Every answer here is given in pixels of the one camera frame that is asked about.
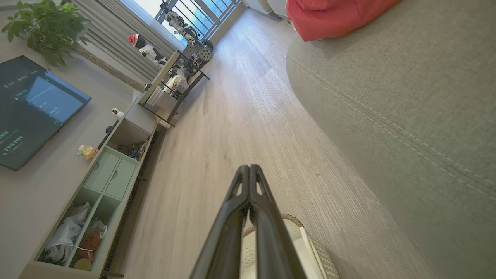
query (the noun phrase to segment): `tv cabinet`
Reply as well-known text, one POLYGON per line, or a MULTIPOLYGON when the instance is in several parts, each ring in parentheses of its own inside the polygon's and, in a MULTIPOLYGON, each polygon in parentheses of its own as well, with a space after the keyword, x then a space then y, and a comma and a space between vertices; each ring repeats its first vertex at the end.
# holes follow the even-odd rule
POLYGON ((101 276, 117 276, 103 271, 112 241, 123 217, 123 212, 129 200, 143 160, 149 151, 151 138, 157 130, 155 116, 138 105, 139 97, 133 98, 132 105, 123 118, 119 120, 103 147, 98 151, 86 170, 84 179, 80 182, 72 198, 59 214, 52 230, 47 233, 34 255, 20 275, 20 279, 98 279, 101 276), (145 141, 145 148, 139 160, 131 158, 118 151, 119 145, 145 141), (62 221, 69 216, 70 209, 88 202, 91 205, 82 229, 74 242, 79 246, 84 233, 95 220, 107 225, 107 233, 94 253, 90 271, 74 268, 81 257, 77 248, 73 247, 68 253, 68 259, 63 262, 47 260, 44 249, 62 221))

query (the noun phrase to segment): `sofa seam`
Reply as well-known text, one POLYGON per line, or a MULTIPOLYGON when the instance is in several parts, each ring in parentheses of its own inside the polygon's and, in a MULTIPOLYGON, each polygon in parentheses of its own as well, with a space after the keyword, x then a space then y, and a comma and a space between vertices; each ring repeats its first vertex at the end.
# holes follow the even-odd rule
POLYGON ((353 96, 349 95, 348 93, 346 93, 344 90, 340 89, 339 87, 337 87, 336 85, 332 84, 329 80, 323 78, 322 76, 320 76, 319 74, 315 73, 314 71, 312 71, 311 69, 309 69, 307 66, 303 65, 301 62, 299 62, 296 58, 294 58, 292 55, 288 54, 288 56, 290 57, 290 59, 292 59, 292 63, 295 64, 295 62, 297 62, 299 65, 301 65, 303 68, 305 68, 306 70, 310 71, 311 73, 315 74, 316 76, 320 77, 321 79, 323 79, 324 81, 326 81, 327 83, 329 83, 332 87, 336 88, 338 91, 341 91, 343 92, 346 96, 350 97, 351 99, 355 100, 355 102, 357 102, 358 104, 360 105, 363 105, 364 107, 366 107, 368 110, 376 113, 378 116, 380 116, 381 118, 387 120, 388 122, 390 122, 393 126, 395 126, 397 129, 399 130, 403 130, 405 133, 407 133, 410 137, 412 137, 413 139, 419 141, 422 145, 425 145, 427 146, 430 150, 434 151, 437 153, 437 155, 441 155, 442 157, 446 158, 447 161, 451 162, 451 163, 454 163, 455 166, 458 166, 460 168, 463 168, 463 171, 466 171, 468 173, 472 173, 475 177, 487 182, 487 183, 490 183, 492 185, 496 185, 495 182, 487 179, 487 176, 482 176, 480 174, 477 174, 471 170, 469 170, 468 168, 466 168, 465 166, 461 165, 460 163, 454 161, 453 159, 449 158, 448 156, 442 154, 441 152, 439 152, 438 150, 436 150, 435 148, 433 148, 431 145, 427 144, 426 142, 422 141, 421 139, 419 139, 417 136, 413 135, 412 133, 410 133, 409 131, 403 129, 401 126, 397 125, 396 123, 394 123, 393 121, 391 121, 390 119, 388 119, 387 117, 383 116, 382 114, 380 114, 379 112, 375 111, 374 109, 372 109, 371 107, 367 106, 365 103, 357 100, 356 98, 354 98, 353 96))
MULTIPOLYGON (((367 119, 369 119, 370 121, 374 122, 376 125, 378 125, 380 128, 382 128, 384 131, 388 132, 390 135, 392 135, 394 138, 396 138, 397 140, 399 140, 400 142, 402 142, 403 144, 405 144, 407 147, 409 147, 412 151, 416 152, 418 155, 420 155, 423 159, 427 160, 427 161, 430 161, 432 165, 438 167, 441 171, 447 173, 447 175, 451 176, 452 178, 455 178, 458 182, 461 182, 463 183, 464 185, 476 190, 477 192, 489 197, 490 199, 492 200, 496 200, 495 197, 491 196, 490 194, 484 192, 484 191, 481 191, 480 189, 477 189, 475 188, 474 186, 472 186, 471 184, 467 183, 466 181, 460 179, 458 176, 452 174, 451 172, 449 172, 448 170, 446 170, 445 168, 441 167, 439 164, 435 163, 434 161, 432 161, 431 159, 427 158, 423 153, 421 153, 418 149, 414 148, 411 144, 405 142, 404 140, 402 140, 400 137, 396 136, 395 134, 393 134, 391 131, 389 131, 388 129, 386 129, 386 127, 384 127, 383 125, 379 124, 377 121, 375 121, 374 119, 370 118, 369 116, 367 116, 366 114, 364 114, 363 112, 361 112, 360 110, 358 110, 356 107, 354 107, 353 105, 351 105, 350 103, 348 103, 346 100, 344 100, 343 98, 341 98, 338 94, 334 93, 333 91, 331 91, 330 88, 326 87, 325 85, 323 85, 321 82, 319 82, 317 79, 315 79, 314 77, 312 77, 310 74, 308 74, 305 69, 301 68, 300 66, 298 66, 296 63, 294 63, 293 61, 291 61, 291 63, 293 63, 296 67, 298 67, 300 70, 302 70, 303 72, 305 72, 305 74, 307 76, 309 76, 311 79, 313 79, 315 82, 317 82, 318 84, 320 84, 324 89, 326 89, 327 91, 331 92, 333 95, 335 95, 336 97, 338 97, 340 100, 342 100, 343 102, 345 102, 348 106, 350 106, 351 108, 353 108, 354 110, 358 111, 360 114, 362 114, 363 116, 365 116, 367 119)), ((483 186, 484 188, 492 191, 492 189, 490 188, 487 188, 487 186, 484 186, 482 184, 480 184, 481 186, 483 186)))

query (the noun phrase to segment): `red cushion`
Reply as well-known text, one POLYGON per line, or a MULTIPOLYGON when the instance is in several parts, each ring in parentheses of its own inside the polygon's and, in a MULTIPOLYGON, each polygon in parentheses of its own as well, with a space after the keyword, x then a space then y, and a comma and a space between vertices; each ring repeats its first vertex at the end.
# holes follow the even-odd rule
POLYGON ((305 42, 339 38, 371 22, 400 0, 288 0, 286 12, 305 42))

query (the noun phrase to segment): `gray sofa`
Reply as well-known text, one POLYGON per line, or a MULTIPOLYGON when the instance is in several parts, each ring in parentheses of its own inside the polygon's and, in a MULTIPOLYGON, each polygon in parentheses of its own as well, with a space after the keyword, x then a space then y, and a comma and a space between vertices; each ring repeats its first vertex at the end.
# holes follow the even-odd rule
POLYGON ((496 5, 404 0, 295 41, 294 93, 449 279, 496 278, 496 5))

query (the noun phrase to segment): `gray curtain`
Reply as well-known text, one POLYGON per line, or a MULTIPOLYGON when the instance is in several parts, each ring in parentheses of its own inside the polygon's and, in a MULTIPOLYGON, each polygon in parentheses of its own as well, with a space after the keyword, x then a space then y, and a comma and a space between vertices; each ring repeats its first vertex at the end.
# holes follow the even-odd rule
MULTIPOLYGON (((159 68, 140 55, 138 49, 127 40, 129 36, 140 33, 166 58, 178 49, 176 42, 165 38, 167 34, 161 30, 157 32, 156 26, 152 28, 153 22, 146 23, 119 0, 72 0, 72 2, 83 9, 82 16, 91 20, 85 37, 143 80, 152 81, 159 68)), ((162 26, 158 28, 167 32, 162 26)))

